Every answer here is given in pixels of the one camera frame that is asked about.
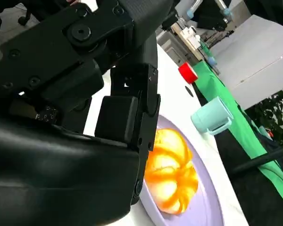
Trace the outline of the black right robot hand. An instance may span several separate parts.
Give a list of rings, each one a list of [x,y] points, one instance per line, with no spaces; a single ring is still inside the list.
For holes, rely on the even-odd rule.
[[[0,226],[105,225],[137,203],[172,4],[77,3],[1,45]]]

